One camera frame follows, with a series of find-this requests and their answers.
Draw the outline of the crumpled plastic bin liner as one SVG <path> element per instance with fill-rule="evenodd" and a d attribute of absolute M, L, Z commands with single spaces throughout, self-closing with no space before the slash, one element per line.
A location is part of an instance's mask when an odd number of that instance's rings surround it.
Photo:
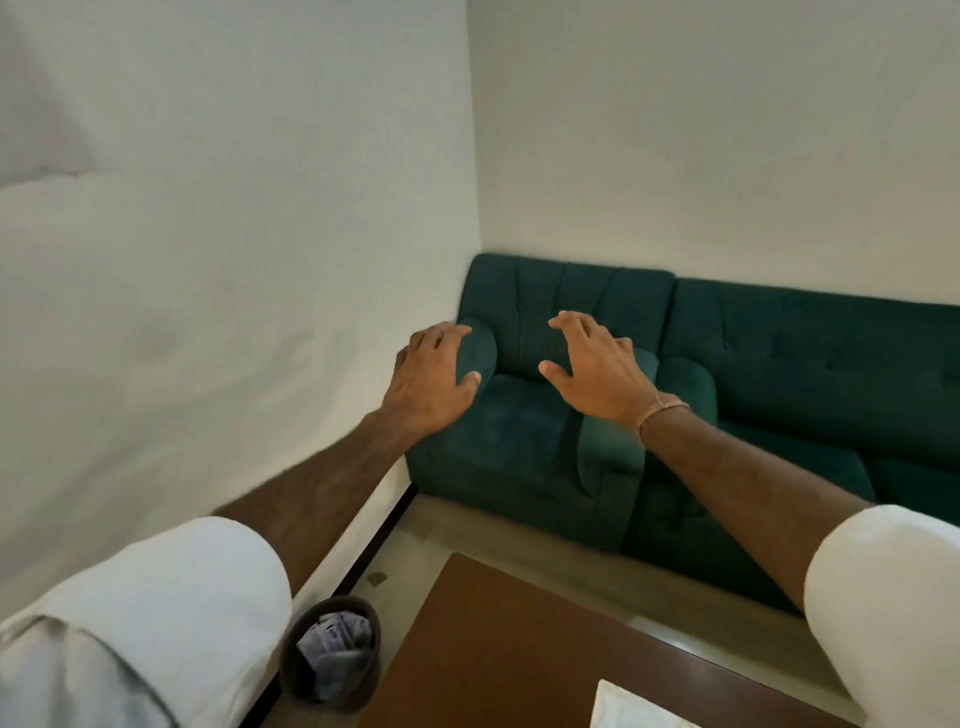
<path fill-rule="evenodd" d="M 325 613 L 295 646 L 314 675 L 314 697 L 330 703 L 359 686 L 374 655 L 374 631 L 362 614 Z"/>

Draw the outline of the person's right hand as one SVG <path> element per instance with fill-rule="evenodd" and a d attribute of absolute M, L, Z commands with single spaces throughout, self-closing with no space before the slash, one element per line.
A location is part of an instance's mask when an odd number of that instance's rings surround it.
<path fill-rule="evenodd" d="M 560 311 L 548 325 L 562 334 L 569 359 L 565 370 L 577 382 L 573 393 L 560 394 L 563 400 L 585 416 L 637 433 L 638 419 L 658 391 L 641 370 L 632 341 L 576 311 Z"/>

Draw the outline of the dark green sofa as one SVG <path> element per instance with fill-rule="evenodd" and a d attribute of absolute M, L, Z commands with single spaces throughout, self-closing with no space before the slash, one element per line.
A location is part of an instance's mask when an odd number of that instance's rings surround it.
<path fill-rule="evenodd" d="M 584 299 L 704 420 L 960 527 L 960 307 L 625 270 Z"/>

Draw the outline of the person's left forearm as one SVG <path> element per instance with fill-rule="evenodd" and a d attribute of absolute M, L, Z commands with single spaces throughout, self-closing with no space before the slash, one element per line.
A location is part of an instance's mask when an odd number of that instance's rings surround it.
<path fill-rule="evenodd" d="M 213 516 L 262 537 L 295 597 L 390 469 L 423 435 L 412 410 L 382 406 L 336 443 L 223 504 Z"/>

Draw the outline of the white paper sheet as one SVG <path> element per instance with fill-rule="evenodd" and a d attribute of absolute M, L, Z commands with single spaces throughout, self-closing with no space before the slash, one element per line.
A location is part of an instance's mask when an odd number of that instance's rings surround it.
<path fill-rule="evenodd" d="M 701 728 L 607 680 L 600 680 L 589 728 Z"/>

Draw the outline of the person's right forearm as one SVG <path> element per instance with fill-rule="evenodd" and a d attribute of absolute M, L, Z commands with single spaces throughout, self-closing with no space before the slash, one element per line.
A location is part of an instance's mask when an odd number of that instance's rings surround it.
<path fill-rule="evenodd" d="M 874 507 L 819 475 L 673 409 L 643 428 L 643 444 L 798 608 L 824 541 Z"/>

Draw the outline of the person's left hand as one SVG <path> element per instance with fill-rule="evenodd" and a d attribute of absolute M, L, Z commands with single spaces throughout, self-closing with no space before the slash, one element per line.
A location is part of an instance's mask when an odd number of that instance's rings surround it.
<path fill-rule="evenodd" d="M 397 354 L 389 387 L 377 410 L 405 452 L 457 421 L 477 394 L 459 394 L 458 353 L 472 328 L 442 321 L 415 331 Z"/>

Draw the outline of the thin orange wrist thread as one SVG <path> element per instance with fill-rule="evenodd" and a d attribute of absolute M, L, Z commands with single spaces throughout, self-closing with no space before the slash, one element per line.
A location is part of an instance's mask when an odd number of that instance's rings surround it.
<path fill-rule="evenodd" d="M 641 442 L 643 442 L 643 429 L 644 427 L 656 416 L 673 410 L 673 409 L 686 409 L 690 410 L 690 406 L 680 399 L 676 394 L 669 394 L 665 392 L 657 392 L 654 398 L 654 402 L 650 404 L 639 416 L 637 420 L 636 433 Z"/>

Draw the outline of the white shirt sleeve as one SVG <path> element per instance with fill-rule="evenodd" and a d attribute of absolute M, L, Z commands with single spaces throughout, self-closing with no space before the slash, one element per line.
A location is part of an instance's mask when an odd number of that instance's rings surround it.
<path fill-rule="evenodd" d="M 237 728 L 291 616 L 266 540 L 193 519 L 0 623 L 0 728 Z"/>
<path fill-rule="evenodd" d="M 824 539 L 803 599 L 867 728 L 960 728 L 960 527 L 870 507 Z"/>

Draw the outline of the dark round waste bin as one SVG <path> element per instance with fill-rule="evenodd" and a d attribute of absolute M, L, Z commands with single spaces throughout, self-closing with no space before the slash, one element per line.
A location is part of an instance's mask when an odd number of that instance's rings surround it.
<path fill-rule="evenodd" d="M 297 650 L 296 642 L 311 625 L 317 623 L 318 617 L 338 611 L 354 612 L 369 619 L 373 631 L 373 655 L 359 685 L 344 698 L 326 703 L 319 701 L 313 694 L 314 675 L 305 658 Z M 307 609 L 290 628 L 280 652 L 279 683 L 289 698 L 301 705 L 339 714 L 358 712 L 370 702 L 378 686 L 381 647 L 382 628 L 379 616 L 368 601 L 355 595 L 330 597 Z"/>

